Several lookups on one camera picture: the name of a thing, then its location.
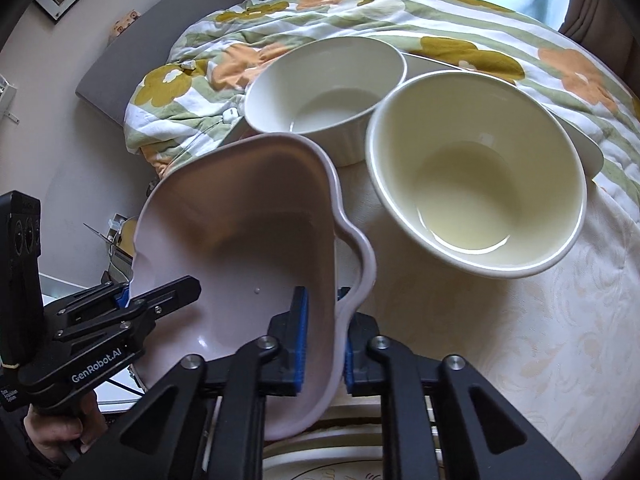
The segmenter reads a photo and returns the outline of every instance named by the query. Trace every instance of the power outlet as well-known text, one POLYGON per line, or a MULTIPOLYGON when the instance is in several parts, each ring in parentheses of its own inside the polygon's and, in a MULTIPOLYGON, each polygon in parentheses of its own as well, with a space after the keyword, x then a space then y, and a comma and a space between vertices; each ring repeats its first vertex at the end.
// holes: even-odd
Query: power outlet
POLYGON ((14 99, 15 92, 15 86, 11 85, 11 83, 9 83, 0 74, 0 119, 6 116, 9 117, 14 123, 19 124, 20 119, 18 119, 8 110, 11 101, 14 99))

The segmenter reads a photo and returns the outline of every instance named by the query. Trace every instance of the black cable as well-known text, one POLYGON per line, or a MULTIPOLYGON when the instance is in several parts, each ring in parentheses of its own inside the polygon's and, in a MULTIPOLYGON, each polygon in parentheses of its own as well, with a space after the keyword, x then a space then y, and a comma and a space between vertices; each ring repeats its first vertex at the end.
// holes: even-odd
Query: black cable
POLYGON ((127 390, 128 392, 131 392, 132 394, 139 395, 140 397, 142 397, 144 395, 144 394, 141 394, 140 392, 137 392, 133 388, 129 388, 128 386, 125 386, 124 384, 120 384, 118 381, 114 381, 113 379, 107 379, 107 382, 111 383, 111 384, 114 384, 115 386, 119 386, 123 390, 127 390))

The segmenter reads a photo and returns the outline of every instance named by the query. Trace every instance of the cream basin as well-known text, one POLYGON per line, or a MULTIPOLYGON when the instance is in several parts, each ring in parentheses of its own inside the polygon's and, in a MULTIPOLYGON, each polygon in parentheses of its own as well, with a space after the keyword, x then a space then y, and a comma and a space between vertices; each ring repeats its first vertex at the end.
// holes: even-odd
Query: cream basin
POLYGON ((542 272, 565 256, 584 221, 584 171, 567 134, 489 75, 442 71, 399 86, 369 121, 366 157, 400 227, 467 272, 542 272))

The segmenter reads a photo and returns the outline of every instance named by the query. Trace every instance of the brown curtain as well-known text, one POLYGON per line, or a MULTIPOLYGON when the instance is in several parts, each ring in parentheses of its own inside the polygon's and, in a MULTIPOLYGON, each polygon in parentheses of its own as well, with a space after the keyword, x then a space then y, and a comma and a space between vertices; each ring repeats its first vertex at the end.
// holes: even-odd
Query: brown curtain
POLYGON ((570 0, 560 32, 597 56, 640 94, 640 48, 611 0, 570 0))

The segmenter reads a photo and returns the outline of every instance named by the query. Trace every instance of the cream tablecloth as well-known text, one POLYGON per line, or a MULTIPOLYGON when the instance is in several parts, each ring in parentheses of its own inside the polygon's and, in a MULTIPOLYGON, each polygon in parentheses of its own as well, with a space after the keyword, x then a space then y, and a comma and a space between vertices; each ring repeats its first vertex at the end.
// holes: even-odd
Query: cream tablecloth
MULTIPOLYGON (((364 163, 338 170, 347 215, 367 235, 378 280, 361 312, 418 354, 459 353, 571 462, 601 480, 640 424, 640 228, 595 184, 574 248, 521 280, 448 267, 409 239, 364 163)), ((341 285, 357 264, 338 252, 341 285)))

